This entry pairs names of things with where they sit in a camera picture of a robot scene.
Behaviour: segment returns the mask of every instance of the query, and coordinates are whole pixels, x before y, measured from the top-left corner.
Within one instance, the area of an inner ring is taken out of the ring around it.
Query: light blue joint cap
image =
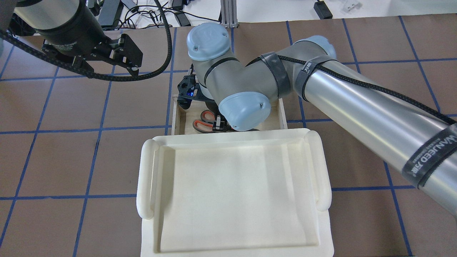
[[[270,100],[258,92],[240,92],[224,98],[219,111],[237,131],[247,131],[270,115]]]
[[[335,48],[333,47],[332,44],[329,43],[329,41],[326,37],[316,35],[316,36],[311,36],[311,37],[308,37],[305,39],[300,39],[295,43],[298,43],[301,41],[310,41],[310,42],[313,42],[313,43],[319,45],[327,53],[328,56],[336,59]]]
[[[220,24],[202,23],[187,35],[187,49],[192,60],[212,60],[230,49],[229,33]]]

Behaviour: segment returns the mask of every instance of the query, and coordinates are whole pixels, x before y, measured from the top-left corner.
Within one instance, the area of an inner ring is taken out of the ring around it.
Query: white plastic tray
[[[155,137],[141,153],[141,256],[330,257],[330,202],[315,131]]]

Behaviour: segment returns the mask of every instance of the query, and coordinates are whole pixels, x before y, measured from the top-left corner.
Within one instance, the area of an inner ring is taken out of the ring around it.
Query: white surface
[[[333,18],[382,17],[456,13],[457,0],[358,0],[360,4],[350,11],[344,10],[347,0],[325,0]],[[295,20],[318,20],[313,9],[315,0],[237,0],[238,22],[273,22]],[[154,4],[153,0],[138,0],[139,4]],[[184,11],[217,20],[221,10],[220,0],[194,0]],[[178,26],[174,15],[167,13],[169,24]],[[193,26],[207,22],[187,16]],[[142,17],[140,25],[150,24]]]
[[[329,257],[330,202],[314,131],[155,137],[140,163],[141,255]]]

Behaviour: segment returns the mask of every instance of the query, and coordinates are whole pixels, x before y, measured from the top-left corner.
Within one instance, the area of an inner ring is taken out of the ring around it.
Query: black strap
[[[295,79],[295,88],[302,88],[302,98],[303,100],[307,101],[305,97],[305,87],[306,87],[306,82],[308,82],[309,77],[313,73],[313,71],[316,69],[316,66],[318,64],[328,62],[328,61],[336,61],[335,59],[331,58],[328,55],[321,55],[316,58],[313,58],[309,61],[306,62],[304,65],[303,69],[301,69],[298,72],[297,78]]]
[[[423,144],[406,162],[402,176],[414,186],[424,186],[430,175],[457,150],[457,123],[443,129]]]
[[[275,78],[278,88],[278,99],[283,98],[289,93],[290,81],[287,75],[286,68],[275,52],[262,54],[260,59],[270,69],[271,74]]]
[[[222,63],[225,63],[226,61],[238,61],[238,59],[236,59],[235,57],[227,57],[227,58],[224,58],[224,59],[220,59],[219,61],[215,62],[213,65],[211,65],[211,67],[209,67],[209,69],[206,71],[206,74],[205,74],[205,78],[203,79],[203,87],[206,88],[206,78],[208,77],[208,75],[211,73],[211,71],[213,71],[214,68],[216,68],[219,64],[222,64]]]

